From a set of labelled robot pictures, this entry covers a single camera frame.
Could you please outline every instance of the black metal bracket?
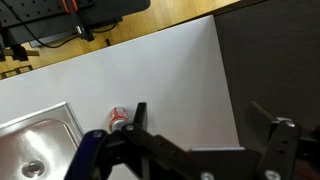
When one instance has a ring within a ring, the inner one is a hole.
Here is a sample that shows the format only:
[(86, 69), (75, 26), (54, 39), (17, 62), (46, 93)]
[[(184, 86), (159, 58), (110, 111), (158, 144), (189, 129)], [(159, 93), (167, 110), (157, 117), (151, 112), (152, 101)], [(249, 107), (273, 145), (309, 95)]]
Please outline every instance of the black metal bracket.
[(121, 163), (138, 179), (289, 180), (297, 154), (307, 152), (299, 148), (301, 128), (292, 121), (278, 123), (263, 155), (245, 148), (186, 152), (145, 131), (146, 113), (147, 104), (139, 103), (133, 123), (110, 135), (104, 130), (85, 134), (65, 180), (107, 179)]

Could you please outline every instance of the dark gray panel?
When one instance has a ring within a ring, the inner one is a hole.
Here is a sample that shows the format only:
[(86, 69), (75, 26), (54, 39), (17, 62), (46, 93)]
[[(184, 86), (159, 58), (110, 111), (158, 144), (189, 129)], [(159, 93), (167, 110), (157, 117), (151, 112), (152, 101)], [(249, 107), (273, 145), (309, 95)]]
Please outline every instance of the dark gray panel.
[(242, 145), (263, 147), (245, 118), (250, 100), (303, 127), (320, 124), (319, 7), (270, 0), (215, 17)]

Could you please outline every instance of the can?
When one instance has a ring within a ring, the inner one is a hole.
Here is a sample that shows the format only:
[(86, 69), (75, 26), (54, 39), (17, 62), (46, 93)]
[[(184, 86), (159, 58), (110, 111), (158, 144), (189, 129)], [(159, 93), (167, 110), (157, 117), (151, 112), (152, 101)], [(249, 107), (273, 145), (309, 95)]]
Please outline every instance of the can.
[(114, 107), (109, 114), (109, 129), (111, 132), (120, 129), (129, 120), (127, 110), (124, 107)]

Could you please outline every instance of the white countertop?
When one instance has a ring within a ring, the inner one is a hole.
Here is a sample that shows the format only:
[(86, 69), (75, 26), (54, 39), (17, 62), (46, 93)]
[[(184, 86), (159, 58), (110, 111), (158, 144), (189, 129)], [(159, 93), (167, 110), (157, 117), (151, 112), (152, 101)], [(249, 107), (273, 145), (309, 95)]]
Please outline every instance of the white countertop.
[[(147, 102), (148, 131), (178, 146), (239, 146), (213, 16), (0, 81), (0, 123), (63, 101), (86, 132)], [(123, 166), (110, 179), (127, 177)]]

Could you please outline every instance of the sink basin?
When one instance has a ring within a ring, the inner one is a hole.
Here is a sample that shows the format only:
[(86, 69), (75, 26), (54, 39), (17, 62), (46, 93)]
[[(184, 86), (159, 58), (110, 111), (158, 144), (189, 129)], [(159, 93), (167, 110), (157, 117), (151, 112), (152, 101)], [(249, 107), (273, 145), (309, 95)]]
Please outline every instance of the sink basin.
[(0, 125), (2, 180), (63, 179), (82, 138), (68, 103)]

